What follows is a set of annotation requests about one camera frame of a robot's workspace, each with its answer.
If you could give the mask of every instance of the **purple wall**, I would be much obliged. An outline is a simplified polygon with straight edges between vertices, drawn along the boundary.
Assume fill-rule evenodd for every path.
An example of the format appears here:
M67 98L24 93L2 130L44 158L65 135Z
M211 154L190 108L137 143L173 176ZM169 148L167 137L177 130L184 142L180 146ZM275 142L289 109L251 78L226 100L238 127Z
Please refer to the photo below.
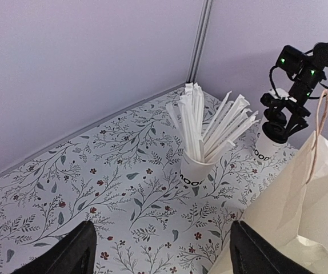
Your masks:
M241 93L254 110L263 111L259 99L271 87L269 69L283 46L307 51L317 42L328 42L328 1L214 0L197 80L219 98L234 90L233 97ZM286 74L274 74L277 86L288 90ZM318 87L313 95L321 91ZM316 106L317 101L307 103L309 128L292 136L291 144L301 146L315 129ZM323 135L328 138L328 119Z
M0 172L183 83L202 3L0 1Z

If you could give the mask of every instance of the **floral pattern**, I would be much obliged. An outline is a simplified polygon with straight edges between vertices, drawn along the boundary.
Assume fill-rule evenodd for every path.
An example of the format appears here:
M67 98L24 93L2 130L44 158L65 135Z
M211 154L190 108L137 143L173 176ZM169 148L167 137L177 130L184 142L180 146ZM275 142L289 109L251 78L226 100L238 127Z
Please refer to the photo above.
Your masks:
M98 235L95 274L208 272L231 222L295 149L259 165L250 153L254 126L201 187L183 186L182 142L165 107L182 91L126 111L0 178L0 273L45 253L83 220ZM219 101L205 99L208 124Z

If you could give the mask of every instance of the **black object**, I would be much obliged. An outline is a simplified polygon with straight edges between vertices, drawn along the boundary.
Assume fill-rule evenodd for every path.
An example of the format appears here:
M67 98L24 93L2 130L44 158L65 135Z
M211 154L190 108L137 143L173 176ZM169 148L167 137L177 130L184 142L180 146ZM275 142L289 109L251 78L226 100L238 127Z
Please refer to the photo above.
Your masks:
M264 134L272 141L278 144L285 144L287 138L284 135L285 128L276 122L266 122L262 125Z
M91 221L83 221L61 241L13 274L93 274L97 235Z
M231 225L234 274L313 274L277 251L244 221Z
M286 115L283 112L278 112L271 115L271 109L267 108L264 110L263 115L267 118L269 122L279 123L281 126L285 126L287 124Z
M289 79L294 82L289 90L289 97L295 100L281 98L278 95L272 78L273 70L277 67L285 71ZM275 66L270 70L270 82L278 99L273 98L270 94L264 94L261 98L261 103L268 107L270 122L275 122L284 108L291 112L291 118L287 125L279 123L285 130L282 133L279 132L282 136L277 139L284 140L286 138L287 140L289 136L308 126L305 117L310 116L310 112L304 107L304 104L308 99L319 99L319 97L312 97L311 93L317 84L326 80L323 71L325 67L328 67L328 43L317 43L312 50L306 53L290 45L283 48Z

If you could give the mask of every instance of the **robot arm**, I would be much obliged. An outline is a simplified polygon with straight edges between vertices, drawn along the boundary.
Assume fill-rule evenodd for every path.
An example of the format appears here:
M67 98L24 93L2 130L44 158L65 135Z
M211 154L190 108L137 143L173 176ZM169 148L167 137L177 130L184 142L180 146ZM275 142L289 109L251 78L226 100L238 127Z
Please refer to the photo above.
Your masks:
M281 98L275 89L272 72L277 67L284 70L294 82L288 98ZM276 65L271 68L270 80L278 98L264 94L261 102L270 109L270 122L273 121L272 117L276 117L284 108L292 113L285 130L282 131L283 138L288 138L308 126L304 117L310 116L310 112L303 105L308 99L318 99L310 95L318 83L326 80L323 71L325 67L328 67L328 43L317 43L312 50L306 53L287 45L279 55Z

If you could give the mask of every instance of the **wrapped straw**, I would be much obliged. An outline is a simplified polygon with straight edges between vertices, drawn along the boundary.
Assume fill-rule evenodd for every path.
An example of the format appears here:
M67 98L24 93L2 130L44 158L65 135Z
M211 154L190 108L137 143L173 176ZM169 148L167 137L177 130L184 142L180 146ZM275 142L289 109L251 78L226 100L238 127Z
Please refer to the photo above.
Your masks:
M205 100L201 87L186 84L185 92L178 101L181 123L171 103L166 108L178 129L189 157L200 163L215 163L229 149L235 146L234 141L254 123L256 111L248 116L251 110L245 108L249 102L242 95L235 101L227 101L228 92L205 130L202 128Z

